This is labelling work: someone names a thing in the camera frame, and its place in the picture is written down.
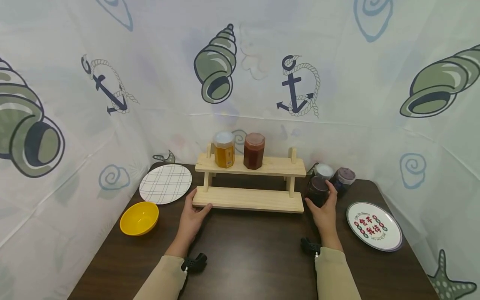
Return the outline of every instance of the wooden plank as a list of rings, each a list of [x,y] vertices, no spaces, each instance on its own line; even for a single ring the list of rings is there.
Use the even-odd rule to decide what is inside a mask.
[[[212,156],[212,143],[208,143],[206,154],[207,154],[207,158],[210,158],[210,156]]]
[[[208,187],[212,185],[212,173],[205,172],[203,191],[208,191]]]
[[[251,190],[237,188],[221,188],[211,186],[207,192],[197,188],[193,198],[194,206],[213,204],[214,208],[271,211],[281,213],[303,213],[301,194],[288,191]]]
[[[287,191],[289,192],[290,198],[293,198],[295,192],[295,177],[287,177]]]
[[[297,162],[297,149],[294,147],[291,147],[288,150],[288,157],[290,157],[292,164]]]
[[[293,164],[291,158],[265,156],[262,166],[259,169],[250,170],[243,165],[243,155],[235,155],[235,163],[233,166],[229,168],[220,168],[215,163],[215,155],[208,158],[206,153],[199,154],[197,164],[195,165],[195,171],[286,177],[305,177],[307,175],[303,160],[300,158],[297,158],[296,163]]]

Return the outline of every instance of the tabletop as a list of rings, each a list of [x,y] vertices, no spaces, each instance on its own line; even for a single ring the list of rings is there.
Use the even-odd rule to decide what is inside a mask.
[[[204,174],[184,166],[192,172],[190,190],[202,185]],[[295,190],[303,194],[306,184],[297,178]],[[212,185],[285,190],[281,177],[270,176],[217,174]],[[143,236],[126,236],[117,221],[69,299],[133,299],[174,239],[184,199],[159,206],[157,225]],[[125,209],[140,201],[137,190]],[[356,180],[337,202],[338,234],[362,299],[438,299],[407,241],[396,252],[381,252],[357,238],[346,218],[357,201],[390,210],[369,180]],[[317,299],[313,257],[302,252],[302,237],[320,241],[307,207],[303,214],[212,209],[189,254],[205,253],[207,266],[188,275],[179,299]]]

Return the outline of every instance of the plate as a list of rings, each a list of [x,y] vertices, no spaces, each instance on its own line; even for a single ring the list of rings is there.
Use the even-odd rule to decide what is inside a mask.
[[[347,221],[359,239],[377,250],[393,252],[402,247],[400,226],[392,215],[374,204],[351,204],[347,209]]]
[[[182,197],[191,184],[192,174],[184,166],[159,166],[140,182],[140,196],[148,202],[168,204]]]

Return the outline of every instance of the navy anchor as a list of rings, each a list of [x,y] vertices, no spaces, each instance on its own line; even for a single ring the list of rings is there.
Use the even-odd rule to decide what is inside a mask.
[[[287,55],[283,58],[282,67],[285,71],[293,70],[293,68],[297,64],[297,61],[293,60],[291,66],[288,67],[288,66],[285,65],[285,62],[289,59],[292,59],[292,58],[293,58],[293,55]],[[307,104],[307,101],[304,100],[300,104],[300,106],[297,106],[297,94],[295,93],[295,83],[297,83],[299,81],[301,81],[301,77],[294,78],[293,73],[290,73],[290,74],[288,74],[288,79],[286,81],[282,82],[282,86],[288,85],[290,87],[290,99],[292,100],[292,112],[293,113],[298,113]],[[313,97],[313,94],[308,94],[307,96],[308,96],[309,99],[311,99]],[[288,111],[288,106],[283,104],[283,101],[278,102],[276,104],[276,109],[279,109],[279,108],[283,108],[284,110]]]
[[[119,110],[127,110],[127,101],[125,101],[125,96],[122,94],[122,98],[123,98],[123,103],[120,102],[113,94],[111,91],[109,91],[106,87],[103,86],[102,84],[102,81],[105,79],[105,76],[104,75],[100,75],[98,77],[96,77],[94,74],[92,74],[92,69],[90,68],[90,64],[88,63],[87,60],[84,60],[84,58],[82,57],[82,67],[83,69],[85,70],[85,72],[89,75],[92,75],[93,76],[93,80],[95,81],[95,89],[98,91],[98,89],[100,88],[102,90],[102,92],[107,95],[108,98],[110,98],[110,100],[113,101],[113,103],[115,103],[118,107],[119,107]],[[111,115],[112,112],[115,112],[117,111],[116,108],[109,108],[107,106],[107,113],[109,115]]]

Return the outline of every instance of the red jar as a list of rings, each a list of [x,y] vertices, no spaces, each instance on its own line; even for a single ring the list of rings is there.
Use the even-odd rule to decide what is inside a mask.
[[[265,137],[259,133],[249,133],[245,137],[243,164],[250,170],[257,170],[264,160]]]

